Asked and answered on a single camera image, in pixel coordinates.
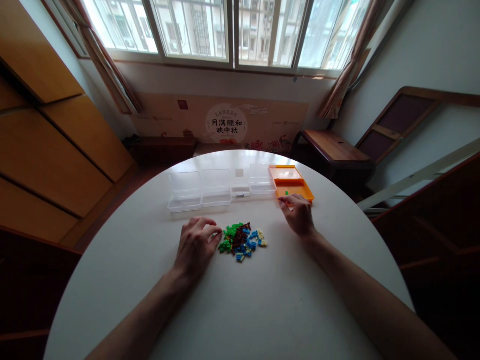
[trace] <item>pile of lego bricks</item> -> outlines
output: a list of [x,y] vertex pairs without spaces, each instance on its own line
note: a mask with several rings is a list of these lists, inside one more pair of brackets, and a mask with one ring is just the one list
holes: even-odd
[[247,256],[252,257],[252,252],[257,249],[257,245],[262,248],[266,248],[268,245],[262,230],[252,231],[250,223],[240,222],[227,226],[223,233],[225,241],[219,245],[218,249],[221,253],[232,253],[239,263],[244,261]]

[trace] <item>brown curtain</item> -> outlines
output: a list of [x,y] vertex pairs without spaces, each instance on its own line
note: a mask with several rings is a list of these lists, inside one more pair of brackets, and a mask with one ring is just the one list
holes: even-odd
[[350,61],[347,63],[333,85],[333,88],[323,101],[320,111],[318,112],[319,118],[337,119],[339,117],[340,108],[342,107],[345,94],[347,93],[355,74],[357,74],[359,60],[367,48],[375,31],[377,19],[382,12],[384,5],[385,0],[371,0],[366,11],[365,18],[363,19],[363,23],[360,27],[360,31],[358,32],[355,44],[353,45]]
[[61,3],[75,23],[91,60],[120,112],[126,115],[140,113],[140,102],[95,32],[82,0],[61,0]]

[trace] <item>hand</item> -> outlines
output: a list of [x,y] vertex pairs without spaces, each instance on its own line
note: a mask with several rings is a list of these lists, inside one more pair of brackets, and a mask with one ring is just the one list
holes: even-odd
[[[312,205],[307,199],[299,194],[291,194],[280,196],[278,200],[286,222],[299,237],[309,238],[317,232],[312,218]],[[292,210],[286,202],[293,204]]]
[[181,228],[180,245],[173,269],[195,280],[207,269],[222,238],[223,231],[211,218],[192,217]]

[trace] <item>window sill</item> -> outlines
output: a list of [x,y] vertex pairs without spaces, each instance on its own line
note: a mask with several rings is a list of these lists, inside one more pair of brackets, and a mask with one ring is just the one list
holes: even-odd
[[108,49],[108,53],[116,63],[125,64],[145,64],[157,65],[172,68],[196,69],[196,70],[210,70],[210,71],[228,71],[233,73],[248,73],[258,75],[273,75],[273,76],[287,76],[287,77],[302,77],[302,78],[324,78],[336,80],[341,71],[325,70],[299,67],[296,73],[293,73],[291,68],[285,67],[268,67],[268,66],[252,66],[239,65],[232,69],[230,64],[221,60],[201,60],[188,59],[185,57],[171,56],[168,58],[168,63],[162,62],[160,56],[156,53],[149,52],[132,52]]

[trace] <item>cabinet door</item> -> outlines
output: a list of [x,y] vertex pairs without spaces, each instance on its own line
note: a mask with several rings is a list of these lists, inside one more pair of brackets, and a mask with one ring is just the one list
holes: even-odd
[[113,185],[33,109],[0,116],[0,172],[80,217]]
[[78,222],[48,202],[0,178],[0,226],[59,243]]
[[42,103],[84,91],[19,0],[0,1],[0,58]]
[[27,102],[0,76],[0,111],[27,105]]
[[43,106],[41,111],[114,182],[134,164],[87,95]]

